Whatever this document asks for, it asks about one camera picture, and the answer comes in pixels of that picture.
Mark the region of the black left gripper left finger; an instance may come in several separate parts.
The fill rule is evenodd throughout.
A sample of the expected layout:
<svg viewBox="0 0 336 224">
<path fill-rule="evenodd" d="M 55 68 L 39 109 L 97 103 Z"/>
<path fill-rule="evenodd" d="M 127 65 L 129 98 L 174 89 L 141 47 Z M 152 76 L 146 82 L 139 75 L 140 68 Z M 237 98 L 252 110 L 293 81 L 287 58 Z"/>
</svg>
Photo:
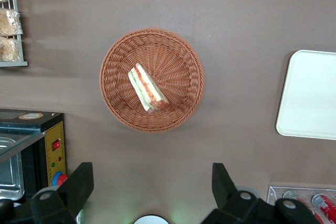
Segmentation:
<svg viewBox="0 0 336 224">
<path fill-rule="evenodd" d="M 56 190 L 43 189 L 31 199 L 34 223 L 76 223 L 93 189 L 93 164 L 83 162 Z"/>
</svg>

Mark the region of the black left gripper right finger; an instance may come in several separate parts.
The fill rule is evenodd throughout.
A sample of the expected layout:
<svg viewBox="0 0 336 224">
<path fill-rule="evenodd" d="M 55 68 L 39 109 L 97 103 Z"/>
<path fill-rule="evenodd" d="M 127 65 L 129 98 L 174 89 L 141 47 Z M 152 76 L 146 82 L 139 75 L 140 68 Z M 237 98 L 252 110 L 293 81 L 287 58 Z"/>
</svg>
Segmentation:
<svg viewBox="0 0 336 224">
<path fill-rule="evenodd" d="M 202 223 L 276 222 L 273 206 L 247 190 L 238 190 L 222 163 L 213 163 L 212 192 L 217 208 Z"/>
</svg>

